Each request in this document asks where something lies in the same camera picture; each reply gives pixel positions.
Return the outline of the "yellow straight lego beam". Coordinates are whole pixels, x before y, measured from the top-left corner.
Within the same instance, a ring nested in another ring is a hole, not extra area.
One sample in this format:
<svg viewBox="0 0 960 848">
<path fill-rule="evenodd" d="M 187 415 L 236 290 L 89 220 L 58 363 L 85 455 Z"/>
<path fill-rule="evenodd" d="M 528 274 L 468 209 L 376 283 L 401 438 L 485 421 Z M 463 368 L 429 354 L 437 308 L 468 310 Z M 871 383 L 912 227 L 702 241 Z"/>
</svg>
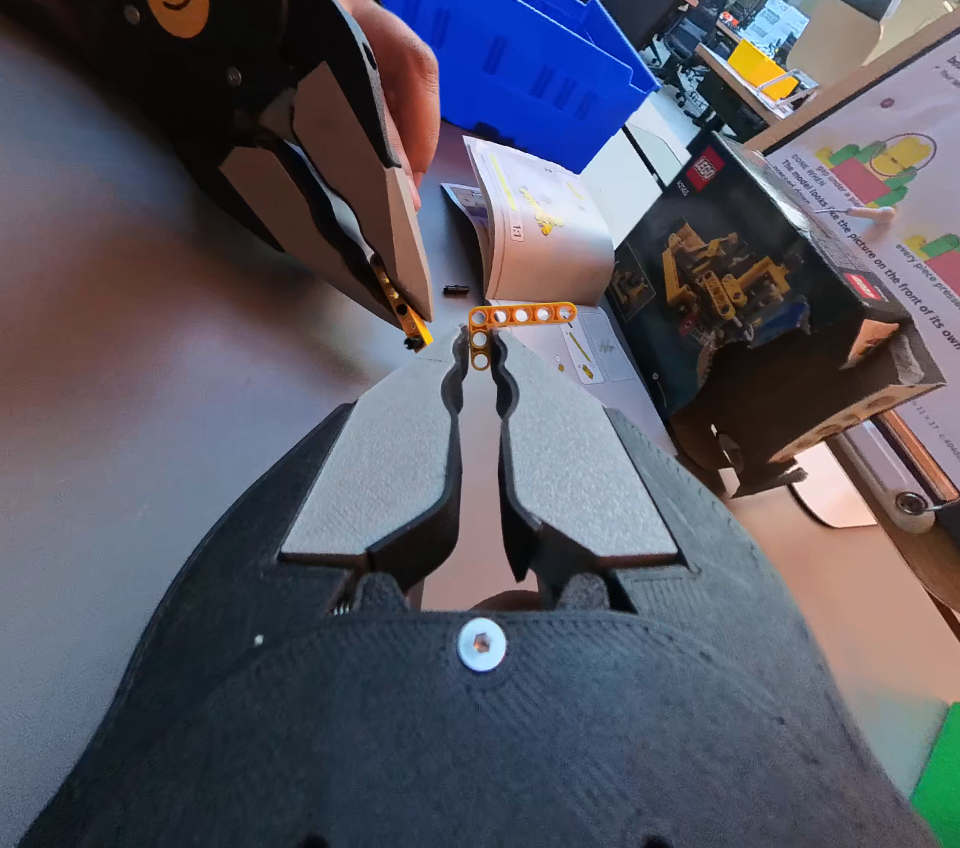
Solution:
<svg viewBox="0 0 960 848">
<path fill-rule="evenodd" d="M 397 320 L 398 325 L 402 328 L 405 338 L 422 338 L 424 348 L 421 351 L 423 351 L 433 342 L 433 337 L 426 321 L 414 307 L 410 305 L 406 297 L 397 288 L 377 253 L 370 256 L 369 264 L 377 278 L 379 288 L 386 297 L 392 314 Z"/>
</svg>

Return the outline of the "yellow box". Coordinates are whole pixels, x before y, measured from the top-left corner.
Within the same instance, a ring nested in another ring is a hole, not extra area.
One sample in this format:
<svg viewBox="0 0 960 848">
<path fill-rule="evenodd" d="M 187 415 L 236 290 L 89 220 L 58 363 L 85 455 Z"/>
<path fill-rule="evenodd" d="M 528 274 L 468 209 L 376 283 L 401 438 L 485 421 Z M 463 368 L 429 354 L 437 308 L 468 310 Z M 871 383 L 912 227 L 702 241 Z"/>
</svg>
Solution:
<svg viewBox="0 0 960 848">
<path fill-rule="evenodd" d="M 799 86 L 799 81 L 789 76 L 776 61 L 742 38 L 726 60 L 729 67 L 756 93 L 771 104 L 789 98 Z"/>
</svg>

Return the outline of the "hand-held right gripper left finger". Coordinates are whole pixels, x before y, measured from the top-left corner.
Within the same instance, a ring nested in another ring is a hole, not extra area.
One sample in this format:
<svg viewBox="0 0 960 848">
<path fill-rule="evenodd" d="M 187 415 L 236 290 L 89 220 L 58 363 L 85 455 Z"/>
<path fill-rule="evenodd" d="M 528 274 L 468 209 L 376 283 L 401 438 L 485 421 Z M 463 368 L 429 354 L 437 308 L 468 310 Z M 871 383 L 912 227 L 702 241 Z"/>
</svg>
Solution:
<svg viewBox="0 0 960 848">
<path fill-rule="evenodd" d="M 280 547 L 286 561 L 420 585 L 459 537 L 465 326 L 357 398 Z"/>
</svg>

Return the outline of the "lego instruction booklet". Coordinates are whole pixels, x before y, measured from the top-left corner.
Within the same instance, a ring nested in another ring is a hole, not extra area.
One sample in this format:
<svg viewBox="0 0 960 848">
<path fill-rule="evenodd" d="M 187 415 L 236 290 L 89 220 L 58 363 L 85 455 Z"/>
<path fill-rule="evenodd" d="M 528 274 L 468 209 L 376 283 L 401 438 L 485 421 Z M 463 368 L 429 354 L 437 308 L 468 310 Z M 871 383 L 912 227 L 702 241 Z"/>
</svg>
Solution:
<svg viewBox="0 0 960 848">
<path fill-rule="evenodd" d="M 601 307 L 615 245 L 583 180 L 553 162 L 466 135 L 474 187 L 442 189 L 470 221 L 482 262 L 483 305 L 528 306 L 523 343 L 554 375 L 619 410 L 655 445 L 677 449 Z"/>
</svg>

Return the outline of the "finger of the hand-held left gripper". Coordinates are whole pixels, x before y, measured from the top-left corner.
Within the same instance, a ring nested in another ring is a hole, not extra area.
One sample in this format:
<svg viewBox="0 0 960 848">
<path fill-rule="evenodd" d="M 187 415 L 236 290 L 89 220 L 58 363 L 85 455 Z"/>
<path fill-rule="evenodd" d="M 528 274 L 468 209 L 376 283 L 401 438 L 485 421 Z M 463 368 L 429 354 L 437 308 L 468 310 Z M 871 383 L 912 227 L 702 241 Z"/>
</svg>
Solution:
<svg viewBox="0 0 960 848">
<path fill-rule="evenodd" d="M 353 210 L 298 146 L 238 145 L 221 171 L 288 254 L 367 311 L 401 326 Z"/>
<path fill-rule="evenodd" d="M 403 168 L 386 164 L 378 154 L 328 62 L 299 82 L 292 127 L 318 175 L 351 209 L 366 245 L 407 304 L 433 321 L 433 284 L 411 183 Z"/>
</svg>

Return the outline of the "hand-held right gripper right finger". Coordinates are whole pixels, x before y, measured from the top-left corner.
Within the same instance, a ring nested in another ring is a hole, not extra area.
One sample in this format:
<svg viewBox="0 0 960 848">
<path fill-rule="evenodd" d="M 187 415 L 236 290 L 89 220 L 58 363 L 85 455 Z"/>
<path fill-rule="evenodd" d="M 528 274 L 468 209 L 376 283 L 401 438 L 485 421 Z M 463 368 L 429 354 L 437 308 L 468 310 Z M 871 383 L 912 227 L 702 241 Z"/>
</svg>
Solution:
<svg viewBox="0 0 960 848">
<path fill-rule="evenodd" d="M 500 421 L 498 486 L 510 569 L 553 605 L 570 580 L 679 564 L 659 495 L 677 459 L 622 411 L 558 377 L 508 331 L 491 374 Z"/>
</svg>

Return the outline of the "dark lego set box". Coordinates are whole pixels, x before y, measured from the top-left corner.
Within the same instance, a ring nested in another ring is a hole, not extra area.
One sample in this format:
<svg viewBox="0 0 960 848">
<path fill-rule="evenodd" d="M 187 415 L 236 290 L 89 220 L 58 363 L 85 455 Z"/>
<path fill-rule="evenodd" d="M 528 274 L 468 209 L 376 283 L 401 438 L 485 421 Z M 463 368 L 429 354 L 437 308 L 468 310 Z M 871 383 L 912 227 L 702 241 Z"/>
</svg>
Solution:
<svg viewBox="0 0 960 848">
<path fill-rule="evenodd" d="M 616 248 L 606 296 L 655 409 L 738 495 L 801 481 L 797 457 L 946 385 L 888 281 L 723 134 Z"/>
</svg>

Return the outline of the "yellow L-shaped lego beam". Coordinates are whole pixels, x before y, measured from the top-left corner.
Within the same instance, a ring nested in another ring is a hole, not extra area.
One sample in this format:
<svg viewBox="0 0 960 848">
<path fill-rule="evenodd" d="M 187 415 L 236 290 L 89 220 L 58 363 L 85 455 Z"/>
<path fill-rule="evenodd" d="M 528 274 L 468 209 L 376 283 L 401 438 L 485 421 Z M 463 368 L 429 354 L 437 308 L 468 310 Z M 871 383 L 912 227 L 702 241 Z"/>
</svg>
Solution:
<svg viewBox="0 0 960 848">
<path fill-rule="evenodd" d="M 467 315 L 469 363 L 476 371 L 492 364 L 497 332 L 571 324 L 578 315 L 572 302 L 497 303 L 474 306 Z"/>
</svg>

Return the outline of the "wooden background desk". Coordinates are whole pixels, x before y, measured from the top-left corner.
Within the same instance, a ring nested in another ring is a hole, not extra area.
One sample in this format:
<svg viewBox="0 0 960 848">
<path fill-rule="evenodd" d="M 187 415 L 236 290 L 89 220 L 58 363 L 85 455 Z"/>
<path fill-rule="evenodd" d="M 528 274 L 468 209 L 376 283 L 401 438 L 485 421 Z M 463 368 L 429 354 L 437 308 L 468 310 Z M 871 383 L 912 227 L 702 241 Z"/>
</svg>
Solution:
<svg viewBox="0 0 960 848">
<path fill-rule="evenodd" d="M 728 60 L 702 43 L 696 47 L 695 57 L 698 65 L 705 67 L 697 93 L 710 111 L 710 115 L 705 113 L 700 118 L 702 129 L 709 130 L 709 125 L 717 120 L 741 142 L 791 118 L 819 89 L 810 75 L 796 67 L 754 86 L 735 71 Z M 797 86 L 785 98 L 774 99 L 766 93 L 791 78 L 797 81 Z"/>
</svg>

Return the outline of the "person's left hand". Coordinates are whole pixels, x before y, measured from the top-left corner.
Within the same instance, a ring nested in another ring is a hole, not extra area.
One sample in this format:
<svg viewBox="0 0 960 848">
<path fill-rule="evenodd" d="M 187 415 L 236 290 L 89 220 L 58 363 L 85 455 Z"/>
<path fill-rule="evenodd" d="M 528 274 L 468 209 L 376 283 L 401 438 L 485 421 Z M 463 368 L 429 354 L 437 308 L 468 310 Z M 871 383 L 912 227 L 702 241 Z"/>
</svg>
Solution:
<svg viewBox="0 0 960 848">
<path fill-rule="evenodd" d="M 363 31 L 378 65 L 390 144 L 410 182 L 414 207 L 441 131 L 438 62 L 409 25 L 377 0 L 338 0 Z"/>
</svg>

